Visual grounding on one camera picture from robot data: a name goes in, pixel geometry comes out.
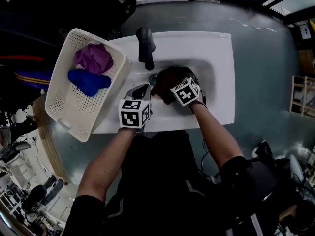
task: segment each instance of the wooden shelf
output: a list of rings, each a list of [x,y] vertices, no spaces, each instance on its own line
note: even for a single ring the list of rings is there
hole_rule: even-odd
[[[295,87],[300,87],[300,88],[303,88],[303,87],[304,87],[303,84],[297,84],[297,83],[294,83],[294,86],[295,86]],[[306,85],[306,87],[309,88],[309,89],[315,89],[315,86]]]
[[[303,105],[301,103],[298,103],[298,102],[295,102],[295,101],[292,101],[292,104],[293,105],[297,105],[297,106],[300,106],[302,107]],[[311,109],[311,110],[315,110],[315,107],[311,107],[311,106],[304,106],[306,109]]]
[[[299,82],[302,82],[301,79],[303,79],[303,83],[302,84],[301,83],[295,83],[296,78],[300,78]],[[308,85],[308,83],[310,83],[310,82],[314,83],[315,78],[292,76],[292,92],[291,92],[291,103],[290,103],[290,110],[289,111],[292,112],[293,105],[299,106],[299,107],[301,107],[301,109],[298,111],[298,113],[301,116],[315,119],[315,107],[306,105],[307,93],[310,91],[315,91],[315,85],[314,86]],[[294,87],[301,88],[301,93],[303,94],[301,102],[294,101],[294,92],[295,92]]]

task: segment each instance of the black faucet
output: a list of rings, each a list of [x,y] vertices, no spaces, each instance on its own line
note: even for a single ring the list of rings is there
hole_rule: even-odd
[[[156,49],[152,32],[148,27],[140,27],[136,36],[139,40],[139,62],[145,63],[146,69],[152,71],[154,68],[152,52]]]

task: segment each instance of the purple cloth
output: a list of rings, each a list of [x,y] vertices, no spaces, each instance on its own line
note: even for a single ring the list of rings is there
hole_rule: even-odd
[[[114,64],[112,56],[103,44],[88,44],[74,55],[74,62],[93,74],[102,74]]]

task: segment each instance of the concrete floor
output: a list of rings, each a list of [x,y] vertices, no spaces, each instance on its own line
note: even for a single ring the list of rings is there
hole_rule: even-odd
[[[238,141],[244,155],[266,139],[275,155],[302,153],[315,142],[315,123],[288,112],[291,76],[299,74],[298,57],[289,28],[273,18],[230,4],[178,2],[148,4],[123,25],[123,36],[135,35],[141,26],[153,32],[199,30],[226,32],[232,35],[235,62],[235,123],[226,128]],[[78,185],[83,171],[113,135],[93,134],[81,143],[51,121],[57,151],[66,171]],[[189,130],[198,164],[202,154],[199,129]],[[205,171],[215,174],[211,157],[204,162]],[[114,193],[119,178],[108,193]]]

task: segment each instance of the white sink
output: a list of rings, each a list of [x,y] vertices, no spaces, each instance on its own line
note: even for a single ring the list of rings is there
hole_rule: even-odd
[[[197,76],[207,98],[207,107],[221,124],[234,122],[235,82],[231,35],[203,31],[170,31],[153,33],[156,49],[152,71],[139,63],[136,36],[112,40],[132,63],[131,72],[122,85],[104,121],[93,133],[116,133],[119,129],[118,104],[131,88],[149,83],[149,77],[170,66],[186,66]],[[155,95],[151,98],[153,114],[145,132],[198,128],[188,107],[177,102],[166,105]]]

